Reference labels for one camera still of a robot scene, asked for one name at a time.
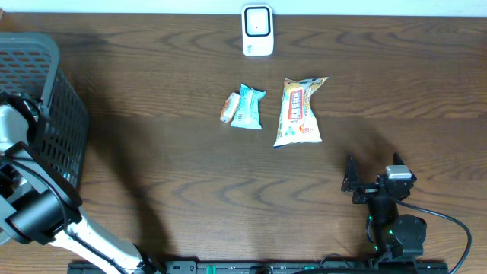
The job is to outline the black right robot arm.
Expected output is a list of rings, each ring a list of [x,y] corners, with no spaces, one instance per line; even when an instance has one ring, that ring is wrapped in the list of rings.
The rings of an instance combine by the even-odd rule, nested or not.
[[[413,261],[423,254],[425,220],[401,215],[397,208],[410,195],[416,181],[397,153],[393,155],[393,164],[369,183],[360,181],[355,162],[352,158],[347,160],[341,191],[351,192],[354,204],[368,207],[366,235],[376,247],[376,256],[371,260],[375,268],[381,263]]]

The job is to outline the yellow snack bag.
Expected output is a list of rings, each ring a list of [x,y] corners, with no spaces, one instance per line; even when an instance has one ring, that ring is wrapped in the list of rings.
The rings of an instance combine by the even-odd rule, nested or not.
[[[322,142],[317,118],[310,100],[327,79],[324,77],[295,81],[284,78],[282,105],[274,148],[304,142]]]

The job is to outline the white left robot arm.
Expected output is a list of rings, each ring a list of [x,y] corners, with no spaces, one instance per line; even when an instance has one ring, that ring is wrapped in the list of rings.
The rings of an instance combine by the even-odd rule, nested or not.
[[[37,127],[22,97],[1,94],[1,242],[61,247],[94,271],[166,273],[167,263],[88,217],[75,188],[31,149]]]

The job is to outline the orange snack packet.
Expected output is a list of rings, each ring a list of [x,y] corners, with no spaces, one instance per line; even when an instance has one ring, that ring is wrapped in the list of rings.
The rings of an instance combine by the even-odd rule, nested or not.
[[[223,123],[229,123],[233,119],[239,103],[240,103],[240,95],[235,92],[232,92],[224,102],[224,106],[222,107],[221,110],[220,120]]]

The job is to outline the teal snack packet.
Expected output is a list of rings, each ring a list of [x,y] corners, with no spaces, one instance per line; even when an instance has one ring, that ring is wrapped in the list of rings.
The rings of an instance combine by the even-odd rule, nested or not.
[[[240,102],[231,125],[237,128],[261,130],[259,101],[265,96],[266,91],[258,91],[245,84],[241,84]]]

